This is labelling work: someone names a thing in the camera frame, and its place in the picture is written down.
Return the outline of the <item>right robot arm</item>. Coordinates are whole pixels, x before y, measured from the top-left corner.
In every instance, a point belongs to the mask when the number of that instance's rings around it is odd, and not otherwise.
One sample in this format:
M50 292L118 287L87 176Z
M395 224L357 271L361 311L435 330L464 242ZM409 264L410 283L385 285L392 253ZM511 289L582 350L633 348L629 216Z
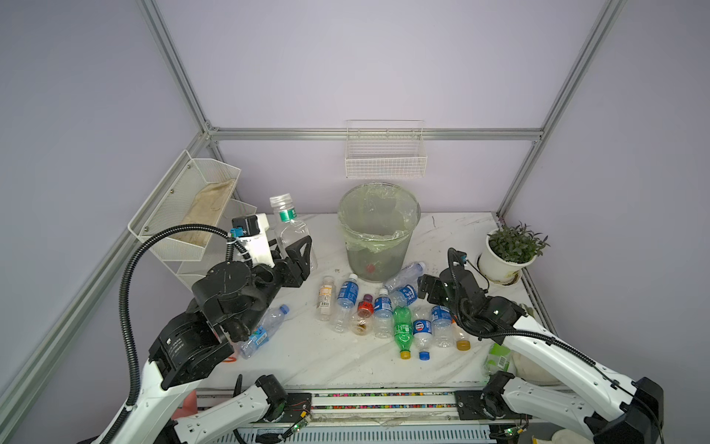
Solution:
M510 372L491 377L480 396L490 419L507 413L532 416L569 429L595 443L662 443L664 390L648 377L631 379L567 344L517 303L489 296L466 266L466 253L447 252L447 268L419 277L425 299L449 310L478 340L527 357L568 388L542 388Z

